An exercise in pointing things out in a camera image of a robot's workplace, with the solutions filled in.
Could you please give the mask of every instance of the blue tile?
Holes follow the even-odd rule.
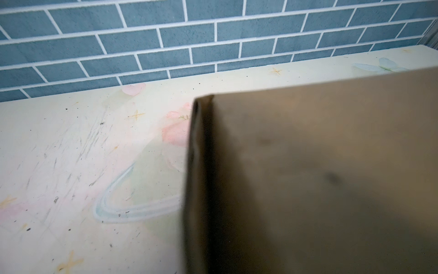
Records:
[[[231,71],[240,68],[251,68],[251,67],[260,67],[260,66],[266,66],[271,64],[289,63],[291,57],[292,55],[290,54],[283,56],[223,63],[223,64],[218,64],[218,71]]]
[[[273,46],[274,39],[244,42],[242,43],[241,57],[271,54]]]
[[[349,26],[388,22],[397,7],[398,4],[358,8],[351,19]]]
[[[177,77],[206,74],[206,73],[213,73],[213,72],[215,72],[214,65],[200,66],[200,67],[194,67],[194,68],[180,68],[180,69],[171,70],[170,77],[177,78]]]
[[[438,1],[402,4],[392,21],[438,16]]]
[[[168,79],[166,71],[156,71],[149,73],[120,76],[120,81],[124,85],[150,82],[150,81],[163,80],[163,79]]]
[[[192,56],[193,63],[235,59],[239,57],[239,43],[193,48]]]
[[[432,21],[433,20],[407,23],[399,37],[423,35],[423,32],[429,27]]]
[[[333,56],[366,52],[366,51],[370,50],[371,46],[372,46],[372,44],[363,45],[363,46],[349,46],[349,47],[345,47],[345,48],[336,49]]]
[[[62,33],[122,28],[116,6],[76,7],[49,11]]]
[[[31,97],[40,97],[54,94],[70,93],[89,89],[101,89],[110,86],[117,86],[119,82],[115,77],[88,80],[67,84],[47,85],[36,88],[24,89],[25,92]]]
[[[85,77],[77,62],[39,66],[37,69],[49,82]]]
[[[376,3],[380,2],[380,0],[338,0],[336,6],[347,6],[347,5],[356,5],[356,4],[367,4],[367,3]]]
[[[247,0],[246,15],[281,12],[284,0]]]
[[[99,54],[103,54],[103,52],[94,36],[54,39],[0,45],[0,65],[60,60]]]
[[[143,69],[164,68],[190,64],[189,50],[169,50],[154,53],[139,54]]]
[[[398,48],[403,46],[414,46],[418,43],[419,40],[420,38],[415,38],[415,39],[406,39],[406,40],[393,41],[393,42],[377,43],[374,45],[371,51],[392,49],[392,48]]]
[[[163,46],[183,46],[215,41],[213,24],[161,28],[160,33]]]
[[[244,0],[186,0],[189,21],[242,16]]]
[[[345,27],[352,12],[353,9],[309,13],[304,31]]]
[[[154,29],[101,34],[99,37],[107,53],[149,50],[160,47],[157,31]]]
[[[298,54],[295,54],[292,62],[330,57],[332,52],[333,52],[333,50],[320,50],[320,51],[313,51],[313,52],[306,52],[306,53],[298,53]]]
[[[133,55],[87,60],[81,63],[90,76],[139,70]]]
[[[335,0],[288,0],[286,11],[310,10],[332,7]]]
[[[363,28],[326,32],[319,41],[318,48],[355,44],[363,32]]]
[[[26,95],[24,95],[19,90],[9,90],[0,92],[0,102],[14,101],[20,99],[26,99]]]
[[[367,28],[359,42],[363,43],[395,38],[402,29],[403,25],[404,24],[395,24]]]
[[[314,49],[320,34],[308,34],[294,37],[278,38],[275,53]]]
[[[43,82],[33,68],[16,68],[0,71],[0,88]]]
[[[60,4],[60,3],[68,3],[68,2],[76,2],[76,0],[1,0],[0,8],[3,9],[7,7],[38,6],[38,5]]]
[[[300,32],[304,14],[218,23],[218,41]]]
[[[128,27],[184,22],[181,0],[120,4]]]
[[[11,38],[58,34],[44,11],[2,14],[0,25]]]

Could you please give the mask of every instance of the blurry brown object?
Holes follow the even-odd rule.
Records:
[[[438,69],[195,101],[189,274],[436,273]]]

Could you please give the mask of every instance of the white table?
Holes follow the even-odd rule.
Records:
[[[0,273],[183,273],[193,98],[375,75],[352,65],[381,57],[438,65],[411,46],[0,103]]]

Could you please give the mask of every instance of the tile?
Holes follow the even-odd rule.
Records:
[[[24,89],[25,92],[31,97],[40,97],[54,94],[70,93],[89,89],[101,89],[110,86],[117,86],[119,82],[115,77],[88,80],[67,84],[47,85],[36,88]]]
[[[143,69],[165,68],[190,64],[189,50],[169,50],[154,53],[139,54]]]
[[[133,55],[87,60],[81,63],[90,76],[139,70]]]
[[[1,0],[0,9],[76,2],[77,0]]]
[[[101,34],[99,37],[107,53],[149,50],[160,47],[157,31],[154,29]]]
[[[347,6],[347,5],[357,5],[357,4],[368,4],[368,3],[376,3],[380,2],[380,0],[338,0],[336,6]]]
[[[58,34],[44,11],[0,14],[0,25],[11,38]]]
[[[213,24],[193,25],[175,28],[161,28],[163,46],[183,46],[215,41]]]
[[[320,34],[308,34],[294,37],[278,38],[275,53],[314,49]]]
[[[242,16],[244,0],[186,0],[189,21]]]
[[[77,62],[39,66],[36,68],[49,82],[85,77],[84,72]]]
[[[392,49],[392,48],[398,48],[398,47],[403,47],[403,46],[414,46],[418,43],[418,41],[420,41],[420,38],[377,43],[374,45],[374,47],[371,51]]]
[[[345,55],[345,54],[353,54],[359,52],[367,52],[370,50],[372,44],[363,45],[363,46],[349,46],[345,48],[339,48],[335,50],[333,56]]]
[[[432,21],[433,20],[407,23],[399,37],[423,35],[423,32],[429,27]]]
[[[168,79],[166,71],[155,71],[149,73],[120,76],[120,81],[124,85],[150,82],[150,81],[163,80],[163,79]]]
[[[351,19],[349,26],[388,22],[397,7],[398,4],[358,8]]]
[[[19,90],[9,90],[0,92],[0,102],[14,101],[20,99],[26,99],[26,95],[24,95]]]
[[[251,67],[260,67],[260,66],[266,66],[271,64],[289,63],[291,57],[292,55],[289,54],[283,56],[222,63],[222,64],[218,64],[218,71],[231,71],[240,68],[251,68]]]
[[[122,28],[116,6],[76,7],[49,10],[62,33]]]
[[[242,43],[241,57],[271,54],[273,46],[274,39],[244,42]]]
[[[392,21],[438,16],[438,1],[402,4]]]
[[[218,41],[300,32],[304,14],[218,23]]]
[[[206,74],[206,73],[213,73],[213,72],[215,72],[214,65],[200,66],[200,67],[194,67],[194,68],[180,68],[180,69],[171,70],[170,77],[171,78],[178,78],[178,77]]]
[[[181,0],[120,4],[128,27],[184,22]]]
[[[298,54],[295,54],[292,62],[330,57],[330,55],[332,54],[332,51],[333,50],[320,50],[320,51],[313,51],[313,52],[306,52],[306,53],[298,53]]]
[[[352,12],[353,9],[309,13],[304,31],[345,27]]]
[[[369,41],[378,41],[392,39],[397,36],[404,24],[386,25],[379,27],[367,28],[360,39],[360,43]]]
[[[193,48],[192,56],[193,63],[235,59],[239,57],[239,43]]]
[[[245,15],[281,12],[284,0],[247,0]]]
[[[335,0],[288,0],[286,11],[299,11],[333,7]]]
[[[342,30],[339,32],[326,32],[319,41],[318,48],[355,44],[363,32],[363,28]]]
[[[33,68],[16,68],[0,71],[0,88],[44,83]]]
[[[94,36],[54,39],[20,44],[0,45],[0,65],[103,54]]]

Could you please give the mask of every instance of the patterned surface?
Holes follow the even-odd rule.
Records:
[[[438,0],[1,0],[0,101],[415,45]]]

